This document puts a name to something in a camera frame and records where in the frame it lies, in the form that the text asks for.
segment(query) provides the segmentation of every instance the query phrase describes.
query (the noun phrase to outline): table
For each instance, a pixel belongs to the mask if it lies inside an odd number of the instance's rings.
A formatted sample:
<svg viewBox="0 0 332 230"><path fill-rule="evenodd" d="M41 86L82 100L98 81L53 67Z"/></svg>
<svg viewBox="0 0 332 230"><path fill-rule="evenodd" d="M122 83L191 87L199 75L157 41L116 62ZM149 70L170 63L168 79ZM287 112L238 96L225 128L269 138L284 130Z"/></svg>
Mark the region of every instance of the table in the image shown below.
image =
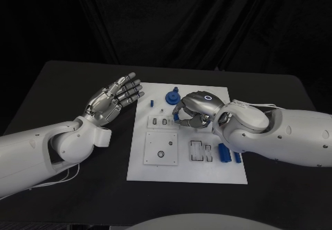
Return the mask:
<svg viewBox="0 0 332 230"><path fill-rule="evenodd" d="M50 61L5 134L72 121L100 86L129 72L142 82L223 86L230 99L314 110L294 76ZM1 222L128 226L165 215L214 213L284 229L332 228L332 168L301 167L245 153L248 185L126 181L134 112L135 105L125 107L105 126L112 130L109 147L95 148L74 179L0 201Z"/></svg>

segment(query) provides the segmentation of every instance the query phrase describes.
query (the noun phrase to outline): blue plastic part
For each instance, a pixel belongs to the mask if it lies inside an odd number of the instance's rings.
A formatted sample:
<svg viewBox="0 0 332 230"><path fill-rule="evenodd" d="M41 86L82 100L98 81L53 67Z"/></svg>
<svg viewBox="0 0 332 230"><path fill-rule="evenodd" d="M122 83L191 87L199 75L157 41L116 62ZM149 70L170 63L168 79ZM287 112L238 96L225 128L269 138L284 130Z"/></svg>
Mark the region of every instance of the blue plastic part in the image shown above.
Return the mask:
<svg viewBox="0 0 332 230"><path fill-rule="evenodd" d="M233 152L233 155L235 155L235 161L236 163L240 163L240 157L239 157L239 153L238 152Z"/></svg>
<svg viewBox="0 0 332 230"><path fill-rule="evenodd" d="M180 99L181 99L181 97L180 97L180 95L178 95L177 92L178 92L178 89L177 89L177 87L174 87L173 91L167 92L167 94L165 94L164 99L165 99L165 102L167 102L170 105L177 104L178 101L180 101Z"/></svg>
<svg viewBox="0 0 332 230"><path fill-rule="evenodd" d="M230 162L232 159L230 159L229 149L225 147L225 145L222 143L217 145L217 148L219 148L219 159L220 159L220 162L223 162L223 163Z"/></svg>
<svg viewBox="0 0 332 230"><path fill-rule="evenodd" d="M174 121L178 120L178 114L173 115Z"/></svg>

